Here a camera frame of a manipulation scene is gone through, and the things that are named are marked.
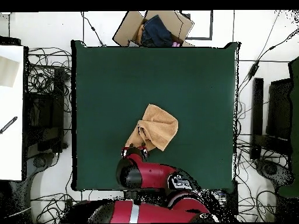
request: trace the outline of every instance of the green table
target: green table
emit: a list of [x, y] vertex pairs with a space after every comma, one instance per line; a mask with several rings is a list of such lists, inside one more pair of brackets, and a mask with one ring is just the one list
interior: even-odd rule
[[238, 43], [225, 48], [71, 45], [73, 189], [119, 189], [121, 149], [149, 103], [179, 122], [174, 139], [164, 152], [151, 151], [149, 162], [180, 167], [202, 188], [232, 189]]

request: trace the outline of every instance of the white floor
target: white floor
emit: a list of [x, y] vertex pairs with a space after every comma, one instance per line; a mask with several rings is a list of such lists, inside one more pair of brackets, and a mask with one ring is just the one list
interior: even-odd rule
[[[191, 13], [191, 19], [196, 25], [196, 29], [194, 28], [192, 32], [192, 37], [207, 37], [210, 24], [210, 20], [207, 17], [208, 14], [202, 11], [192, 11], [189, 13]], [[90, 20], [99, 37], [107, 46], [116, 46], [112, 37], [125, 14], [125, 12], [85, 12], [85, 16]], [[239, 81], [241, 83], [254, 63], [254, 60], [257, 59], [263, 50], [277, 14], [278, 11], [273, 10], [214, 10], [213, 39], [210, 41], [188, 40], [188, 42], [199, 47], [224, 47], [227, 43], [232, 41], [241, 42], [239, 52]], [[71, 40], [82, 40], [87, 46], [99, 46], [98, 38], [88, 23], [82, 20], [80, 12], [13, 13], [11, 14], [9, 25], [8, 19], [0, 15], [0, 35], [8, 36], [10, 34], [11, 37], [19, 38], [22, 41], [22, 45], [28, 46], [29, 48], [57, 47], [71, 53]], [[298, 23], [295, 22], [292, 13], [282, 10], [264, 51], [283, 41], [296, 28], [298, 28]], [[268, 98], [268, 90], [271, 81], [289, 78], [287, 63], [299, 56], [298, 43], [299, 35], [296, 35], [288, 42], [267, 52], [262, 58], [255, 77], [264, 78], [265, 102]], [[240, 101], [245, 103], [246, 109], [250, 109], [251, 107], [251, 85], [251, 82], [247, 84], [240, 96]], [[66, 113], [65, 128], [69, 128], [69, 124], [70, 117], [68, 113]], [[245, 119], [241, 120], [241, 124], [241, 133], [250, 133], [250, 112], [248, 112]], [[248, 136], [240, 136], [239, 138], [244, 141], [249, 141]], [[72, 167], [70, 132], [65, 136], [65, 140], [69, 144], [69, 148], [60, 154], [58, 163], [35, 177], [31, 192], [32, 199], [65, 192], [65, 185], [71, 175]], [[240, 167], [239, 176], [250, 187], [251, 194], [254, 198], [263, 190], [273, 191], [273, 186], [270, 181], [258, 175], [249, 164], [243, 163], [243, 165], [244, 167]], [[75, 200], [87, 200], [89, 198], [90, 191], [84, 191], [82, 193], [72, 191], [69, 185], [70, 183], [68, 184], [67, 191]], [[245, 184], [240, 184], [238, 189], [239, 200], [249, 197], [249, 190]], [[121, 191], [93, 191], [90, 200], [113, 198], [116, 196], [121, 197], [122, 195], [123, 193]], [[269, 204], [275, 206], [275, 198], [273, 198], [271, 194], [264, 193], [259, 197], [259, 200], [263, 205]], [[47, 204], [47, 201], [32, 202], [34, 218]], [[255, 200], [244, 200], [239, 204], [239, 211], [251, 209], [254, 204]], [[254, 208], [246, 213], [256, 214], [256, 212], [257, 210]], [[253, 215], [242, 214], [238, 219], [243, 221], [242, 217], [249, 222], [255, 221], [256, 218]], [[41, 221], [47, 221], [49, 219], [51, 219], [50, 215], [44, 215]], [[266, 221], [272, 221], [271, 217], [264, 219]]]

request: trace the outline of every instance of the tan towel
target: tan towel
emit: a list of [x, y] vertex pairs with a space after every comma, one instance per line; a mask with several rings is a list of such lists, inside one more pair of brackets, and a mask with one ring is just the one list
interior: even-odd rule
[[163, 109], [149, 104], [142, 120], [139, 120], [133, 133], [128, 138], [130, 144], [141, 146], [145, 142], [147, 150], [158, 148], [164, 151], [168, 143], [178, 131], [178, 121]]

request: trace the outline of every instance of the blue cloth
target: blue cloth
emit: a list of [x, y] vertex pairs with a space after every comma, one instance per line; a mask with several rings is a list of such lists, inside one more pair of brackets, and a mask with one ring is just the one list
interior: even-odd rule
[[144, 23], [141, 44], [145, 47], [172, 47], [171, 32], [158, 15]]

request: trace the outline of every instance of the cardboard box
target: cardboard box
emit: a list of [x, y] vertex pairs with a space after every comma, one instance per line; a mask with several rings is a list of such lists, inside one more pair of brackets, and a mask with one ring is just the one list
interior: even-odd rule
[[174, 10], [148, 10], [145, 17], [138, 11], [128, 11], [114, 34], [113, 41], [120, 46], [127, 47], [129, 40], [136, 41], [140, 26], [155, 15], [159, 15], [165, 27], [172, 33], [173, 41], [180, 43], [183, 47], [192, 46], [185, 42], [185, 38], [194, 23]]

